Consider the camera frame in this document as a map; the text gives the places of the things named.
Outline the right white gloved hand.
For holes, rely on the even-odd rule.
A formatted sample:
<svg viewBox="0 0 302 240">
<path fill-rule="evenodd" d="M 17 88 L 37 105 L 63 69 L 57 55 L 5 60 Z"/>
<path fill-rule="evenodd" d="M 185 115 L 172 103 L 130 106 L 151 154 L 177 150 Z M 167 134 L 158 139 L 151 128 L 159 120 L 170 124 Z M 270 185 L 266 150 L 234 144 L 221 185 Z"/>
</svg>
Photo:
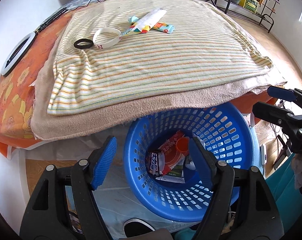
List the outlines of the right white gloved hand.
<svg viewBox="0 0 302 240">
<path fill-rule="evenodd" d="M 302 187 L 302 154 L 294 154 L 291 160 L 291 168 L 294 172 L 295 189 Z"/>
</svg>

